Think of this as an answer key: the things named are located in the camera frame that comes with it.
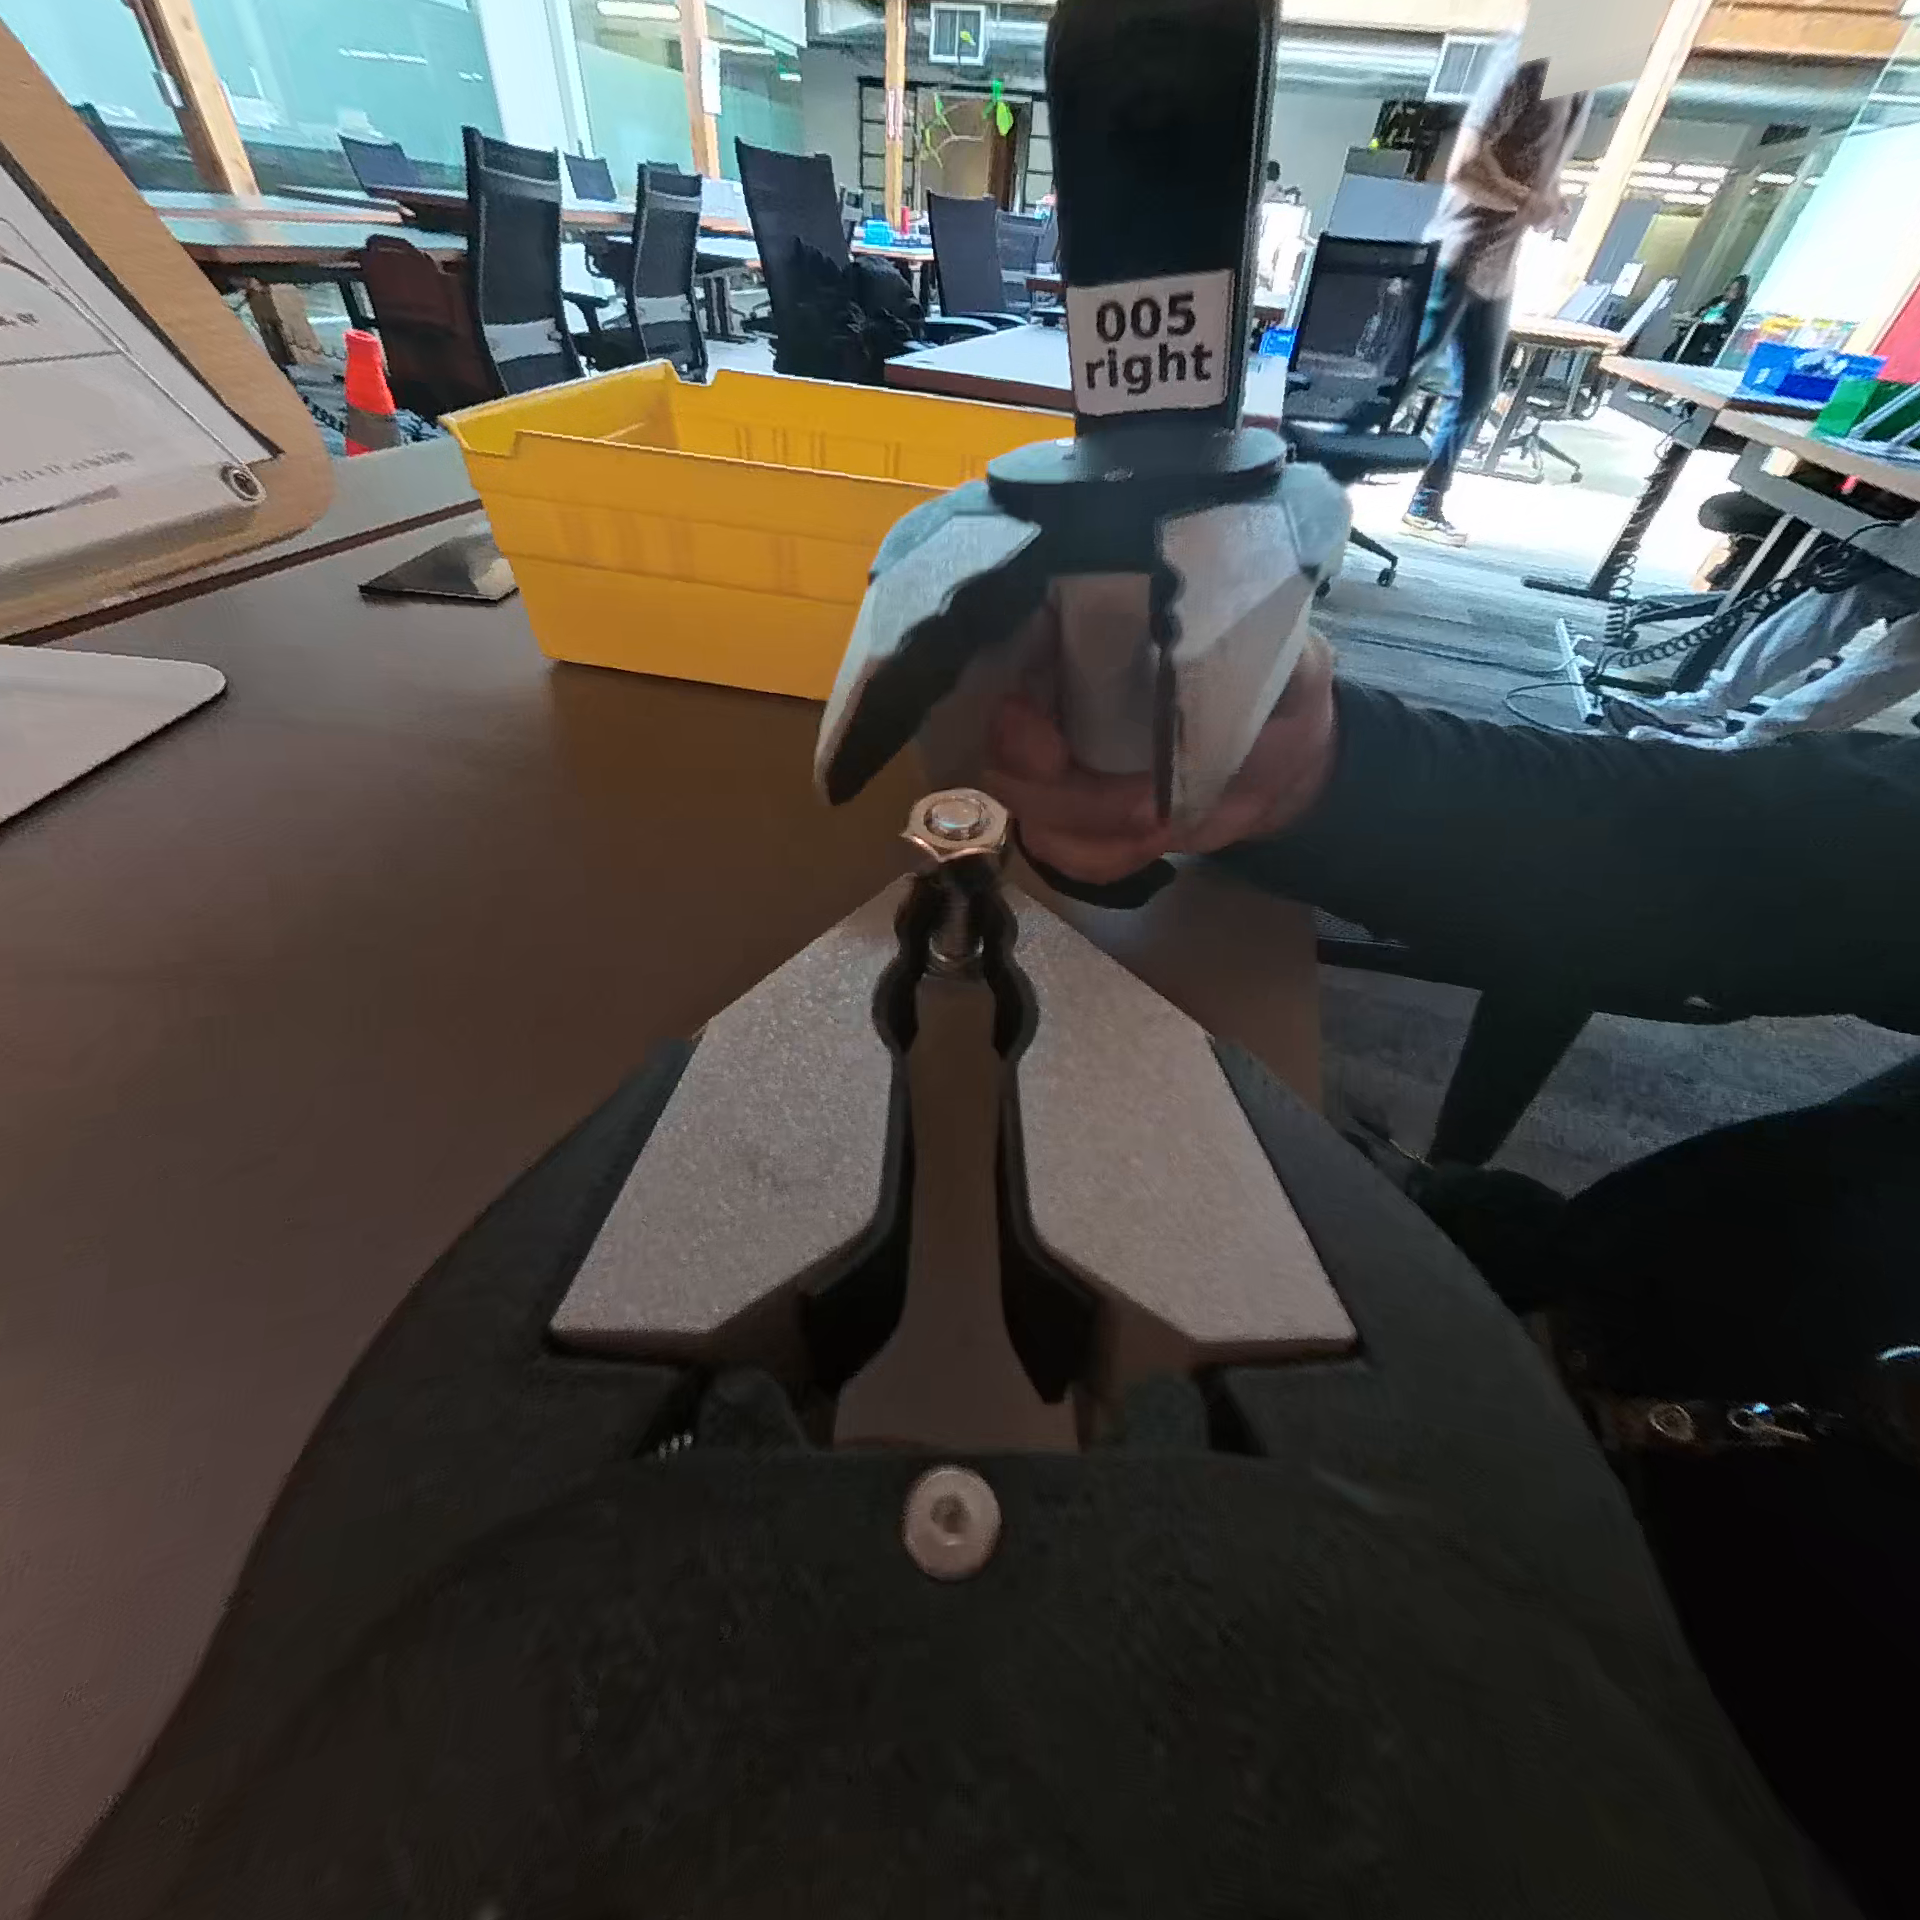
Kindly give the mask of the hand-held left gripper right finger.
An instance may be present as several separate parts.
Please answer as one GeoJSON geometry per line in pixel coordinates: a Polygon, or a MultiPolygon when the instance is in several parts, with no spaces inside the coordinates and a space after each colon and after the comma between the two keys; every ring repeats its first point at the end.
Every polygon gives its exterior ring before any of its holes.
{"type": "Polygon", "coordinates": [[[1005,886],[1002,1310],[1041,1401],[1331,1363],[1356,1324],[1229,1065],[1322,1092],[1300,907],[1173,880],[1135,911],[1005,886]]]}

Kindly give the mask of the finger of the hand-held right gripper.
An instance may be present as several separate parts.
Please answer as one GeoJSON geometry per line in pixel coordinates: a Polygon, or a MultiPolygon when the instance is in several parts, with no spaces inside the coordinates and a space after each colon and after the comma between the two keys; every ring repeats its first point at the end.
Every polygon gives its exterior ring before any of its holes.
{"type": "Polygon", "coordinates": [[[917,754],[935,785],[983,774],[996,700],[1048,582],[1041,529],[988,494],[938,494],[880,542],[814,751],[826,804],[917,754]]]}
{"type": "Polygon", "coordinates": [[[1248,759],[1336,559],[1333,509],[1196,509],[1160,522],[1171,599],[1159,612],[1156,797],[1201,820],[1248,759]]]}

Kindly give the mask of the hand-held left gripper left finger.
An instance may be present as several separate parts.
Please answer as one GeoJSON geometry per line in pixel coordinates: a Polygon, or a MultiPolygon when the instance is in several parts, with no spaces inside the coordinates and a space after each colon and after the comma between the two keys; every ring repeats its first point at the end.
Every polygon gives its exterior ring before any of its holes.
{"type": "Polygon", "coordinates": [[[569,1354],[802,1354],[806,1300],[874,1240],[897,1135],[880,983],[906,875],[693,1041],[555,1319],[569,1354]]]}

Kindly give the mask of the steel hex nut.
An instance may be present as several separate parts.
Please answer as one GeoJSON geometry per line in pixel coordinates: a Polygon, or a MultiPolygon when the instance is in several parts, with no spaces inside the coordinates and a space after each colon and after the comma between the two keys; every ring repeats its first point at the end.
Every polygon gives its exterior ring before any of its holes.
{"type": "Polygon", "coordinates": [[[921,872],[959,865],[999,868],[1012,835],[1012,815],[983,788],[944,785],[909,807],[897,832],[921,872]]]}

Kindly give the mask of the yellow plastic bin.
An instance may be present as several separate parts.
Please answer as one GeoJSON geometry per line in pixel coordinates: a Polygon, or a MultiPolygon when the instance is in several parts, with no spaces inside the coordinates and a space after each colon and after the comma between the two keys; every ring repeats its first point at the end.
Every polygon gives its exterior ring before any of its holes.
{"type": "Polygon", "coordinates": [[[444,420],[540,653],[824,700],[882,536],[1060,413],[642,363],[444,420]]]}

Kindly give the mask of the person's right forearm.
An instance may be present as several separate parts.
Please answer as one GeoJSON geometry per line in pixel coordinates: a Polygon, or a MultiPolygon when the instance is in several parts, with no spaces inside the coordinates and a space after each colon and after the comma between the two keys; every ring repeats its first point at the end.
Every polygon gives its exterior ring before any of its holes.
{"type": "Polygon", "coordinates": [[[1218,855],[1482,985],[1916,1033],[1916,740],[1530,733],[1336,682],[1331,776],[1218,855]]]}

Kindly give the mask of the person's right hand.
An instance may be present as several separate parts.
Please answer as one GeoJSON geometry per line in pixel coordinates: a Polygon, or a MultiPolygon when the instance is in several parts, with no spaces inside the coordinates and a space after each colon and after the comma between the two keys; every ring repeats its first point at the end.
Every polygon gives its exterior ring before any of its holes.
{"type": "Polygon", "coordinates": [[[1283,695],[1209,815],[1159,815],[1152,779],[1080,768],[1054,720],[1012,691],[981,785],[1012,815],[1025,855],[1073,882],[1110,886],[1173,855],[1212,855],[1296,825],[1336,764],[1333,652],[1310,633],[1283,695]]]}

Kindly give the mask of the black mesh office chair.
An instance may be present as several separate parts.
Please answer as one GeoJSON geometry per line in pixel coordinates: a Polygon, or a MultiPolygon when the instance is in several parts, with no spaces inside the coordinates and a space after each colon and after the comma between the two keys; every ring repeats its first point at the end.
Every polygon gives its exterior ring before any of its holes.
{"type": "Polygon", "coordinates": [[[1333,481],[1418,473],[1431,447],[1389,421],[1422,348],[1433,242],[1325,233],[1287,357],[1282,436],[1333,481]]]}

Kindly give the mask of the black flat plate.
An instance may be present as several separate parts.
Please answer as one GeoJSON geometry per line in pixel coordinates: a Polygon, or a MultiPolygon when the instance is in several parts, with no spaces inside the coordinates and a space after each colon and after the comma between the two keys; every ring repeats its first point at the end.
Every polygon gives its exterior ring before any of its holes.
{"type": "Polygon", "coordinates": [[[435,542],[359,584],[374,605],[505,605],[517,594],[511,559],[484,532],[435,542]]]}

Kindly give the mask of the grey office desk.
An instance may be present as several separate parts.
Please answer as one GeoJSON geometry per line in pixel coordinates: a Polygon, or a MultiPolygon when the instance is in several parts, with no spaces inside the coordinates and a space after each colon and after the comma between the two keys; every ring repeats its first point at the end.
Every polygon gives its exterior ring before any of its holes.
{"type": "Polygon", "coordinates": [[[1607,354],[1617,380],[1610,407],[1660,431],[1660,452],[1618,536],[1607,543],[1574,599],[1607,602],[1628,582],[1645,536],[1663,509],[1681,467],[1710,443],[1731,447],[1729,481],[1776,514],[1763,543],[1734,589],[1746,589],[1810,553],[1815,539],[1857,539],[1890,529],[1886,559],[1916,576],[1916,463],[1886,443],[1862,452],[1813,436],[1813,407],[1782,397],[1740,400],[1740,374],[1607,354]]]}

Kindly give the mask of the row of black office chairs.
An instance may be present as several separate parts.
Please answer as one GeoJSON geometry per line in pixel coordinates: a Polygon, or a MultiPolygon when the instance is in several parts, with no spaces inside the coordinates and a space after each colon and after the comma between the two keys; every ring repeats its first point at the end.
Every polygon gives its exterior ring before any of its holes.
{"type": "MultiPolygon", "coordinates": [[[[932,320],[925,317],[890,259],[851,252],[826,157],[740,141],[735,158],[770,297],[775,373],[880,385],[891,359],[1025,323],[1015,311],[975,313],[948,297],[932,320]]],[[[690,380],[711,374],[693,297],[694,175],[637,168],[621,311],[569,329],[566,317],[587,303],[564,287],[559,157],[467,127],[463,161],[470,231],[459,259],[430,259],[395,233],[364,246],[371,333],[401,410],[438,421],[474,402],[648,359],[690,380]]]]}

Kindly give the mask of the orange traffic cone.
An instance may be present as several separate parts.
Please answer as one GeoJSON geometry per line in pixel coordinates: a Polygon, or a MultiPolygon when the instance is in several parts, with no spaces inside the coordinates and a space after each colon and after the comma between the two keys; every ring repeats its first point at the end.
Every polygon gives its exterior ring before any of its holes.
{"type": "Polygon", "coordinates": [[[344,453],[364,458],[403,443],[384,349],[368,329],[344,333],[344,453]]]}

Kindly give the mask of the blue plastic bin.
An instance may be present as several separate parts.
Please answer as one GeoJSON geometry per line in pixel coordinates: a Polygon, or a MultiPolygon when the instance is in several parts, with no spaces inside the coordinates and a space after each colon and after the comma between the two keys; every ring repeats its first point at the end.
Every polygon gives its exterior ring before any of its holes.
{"type": "Polygon", "coordinates": [[[1852,382],[1880,382],[1886,357],[1826,343],[1759,341],[1740,363],[1740,402],[1826,407],[1852,382]]]}

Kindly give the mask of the white stand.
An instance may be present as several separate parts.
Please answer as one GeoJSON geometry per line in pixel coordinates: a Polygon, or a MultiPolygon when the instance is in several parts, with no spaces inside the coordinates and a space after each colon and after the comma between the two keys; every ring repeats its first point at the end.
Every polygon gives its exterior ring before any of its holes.
{"type": "Polygon", "coordinates": [[[199,660],[3,645],[3,825],[225,695],[199,660]]]}

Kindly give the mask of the instruction sheet board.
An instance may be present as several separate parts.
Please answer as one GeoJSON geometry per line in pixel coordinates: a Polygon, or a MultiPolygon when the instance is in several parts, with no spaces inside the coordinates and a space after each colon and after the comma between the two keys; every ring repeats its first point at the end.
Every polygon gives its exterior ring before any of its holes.
{"type": "Polygon", "coordinates": [[[3,638],[312,529],[311,410],[3,32],[3,638]]]}

